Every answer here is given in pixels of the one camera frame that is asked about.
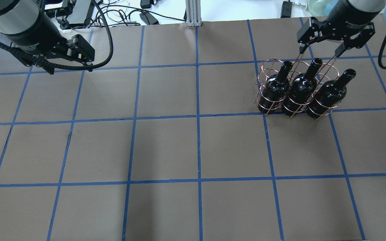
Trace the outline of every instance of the wire wine rack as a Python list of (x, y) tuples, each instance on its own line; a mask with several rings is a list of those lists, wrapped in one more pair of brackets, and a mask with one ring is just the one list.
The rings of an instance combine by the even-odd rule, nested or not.
[[(281, 98), (281, 99), (279, 99), (277, 101), (272, 101), (272, 100), (268, 99), (266, 96), (262, 96), (262, 93), (263, 93), (263, 91), (266, 88), (266, 83), (267, 83), (268, 79), (272, 75), (278, 73), (278, 69), (280, 69), (280, 67), (281, 67), (281, 65), (283, 63), (283, 61), (281, 61), (279, 59), (268, 59), (268, 60), (266, 60), (262, 64), (262, 66), (260, 67), (259, 75), (257, 75), (256, 85), (259, 86), (259, 92), (257, 93), (255, 105), (257, 105), (259, 108), (262, 108), (263, 110), (265, 110), (265, 112), (266, 112), (265, 115), (267, 115), (267, 114), (269, 114), (269, 112), (273, 112), (274, 110), (276, 110), (278, 108), (285, 108), (285, 109), (287, 109), (287, 107), (285, 107), (285, 105), (283, 104), (283, 101), (284, 101), (285, 98), (288, 98), (288, 101), (290, 101), (290, 102), (292, 102), (292, 103), (294, 103), (296, 105), (299, 105), (299, 108), (297, 108), (296, 111), (289, 110), (290, 112), (293, 113), (291, 116), (289, 116), (290, 118), (295, 116), (297, 113), (305, 111), (307, 108), (312, 113), (314, 113), (317, 116), (319, 116), (318, 118), (315, 118), (315, 121), (320, 119), (322, 116), (326, 116), (326, 115), (330, 114), (333, 111), (333, 109), (336, 108), (340, 104), (340, 101), (337, 102), (336, 104), (334, 104), (333, 106), (325, 106), (321, 102), (316, 100), (316, 102), (319, 105), (321, 105), (322, 107), (327, 109), (327, 111), (325, 111), (323, 114), (315, 113), (308, 106), (308, 104), (310, 104), (314, 100), (315, 94), (317, 93), (317, 91), (320, 89), (320, 87), (325, 82), (327, 82), (329, 80), (333, 80), (333, 79), (339, 78), (339, 76), (340, 76), (339, 71), (333, 65), (335, 60), (332, 63), (330, 63), (331, 60), (332, 59), (330, 59), (327, 63), (323, 64), (322, 67), (320, 68), (320, 70), (318, 71), (317, 75), (315, 75), (315, 81), (317, 81), (317, 88), (312, 93), (312, 95), (309, 97), (309, 99), (307, 100), (306, 103), (297, 103), (297, 102), (293, 101), (291, 98), (287, 97), (287, 94), (285, 94), (285, 96), (283, 98)], [(301, 61), (299, 59), (295, 60), (293, 62), (293, 68), (292, 68), (292, 70), (288, 74), (288, 76), (289, 76), (288, 80), (290, 81), (290, 84), (293, 82), (293, 80), (296, 77), (296, 75), (298, 75), (300, 73), (305, 73), (308, 67), (309, 67), (309, 64), (306, 63), (305, 61)], [(259, 100), (261, 98), (264, 98), (265, 100), (271, 102), (272, 103), (271, 106), (270, 107), (265, 107), (262, 104), (260, 104)]]

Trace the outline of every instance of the black cable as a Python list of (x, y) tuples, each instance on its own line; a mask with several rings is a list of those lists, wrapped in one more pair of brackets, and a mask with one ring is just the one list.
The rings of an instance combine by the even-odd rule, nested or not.
[(142, 9), (134, 9), (132, 11), (129, 12), (129, 14), (127, 15), (127, 19), (130, 20), (130, 15), (134, 12), (143, 12)]
[(381, 67), (382, 69), (386, 70), (386, 66), (384, 66), (382, 64), (382, 54), (383, 54), (383, 50), (385, 48), (385, 45), (386, 45), (386, 35), (385, 37), (383, 38), (383, 41), (382, 41), (382, 45), (381, 45), (381, 48), (379, 50), (379, 55), (378, 55), (378, 65), (379, 67)]
[(135, 8), (135, 7), (131, 7), (131, 6), (125, 6), (125, 5), (110, 5), (110, 6), (103, 6), (102, 8), (108, 8), (108, 7), (124, 7), (124, 8), (130, 8), (130, 9), (137, 9), (137, 10), (144, 11), (144, 12), (154, 13), (155, 15), (159, 15), (160, 17), (170, 18), (170, 19), (173, 19), (173, 20), (178, 20), (178, 21), (185, 22), (184, 19), (168, 17), (168, 16), (164, 16), (164, 15), (158, 14), (158, 13), (156, 13), (156, 12), (148, 11), (148, 10), (145, 10), (145, 9), (139, 9), (139, 8)]
[(27, 59), (27, 60), (33, 62), (33, 63), (36, 63), (39, 66), (46, 66), (46, 67), (57, 68), (57, 69), (62, 69), (62, 70), (92, 70), (92, 69), (100, 68), (100, 67), (108, 64), (108, 62), (111, 60), (113, 52), (114, 52), (114, 46), (113, 46), (113, 41), (112, 41), (112, 37), (111, 37), (111, 32), (110, 32), (107, 20), (105, 19), (105, 16), (103, 15), (102, 9), (99, 8), (99, 5), (95, 2), (95, 0), (91, 0), (91, 2), (93, 3), (93, 5), (95, 5), (95, 7), (98, 9), (99, 13), (102, 15), (105, 29), (106, 29), (106, 32), (108, 35), (108, 41), (109, 41), (109, 47), (110, 47), (109, 54), (108, 54), (107, 58), (104, 61), (102, 61), (101, 63), (94, 64), (94, 65), (88, 65), (88, 66), (66, 66), (66, 65), (62, 65), (62, 64), (51, 63), (51, 62), (47, 61), (46, 59), (38, 59), (35, 56), (29, 55), (23, 51), (17, 50), (16, 48), (11, 48), (10, 46), (7, 46), (1, 42), (0, 42), (0, 48), (5, 50), (5, 51), (10, 52), (13, 55), (17, 55), (21, 58), (24, 58), (24, 59)]

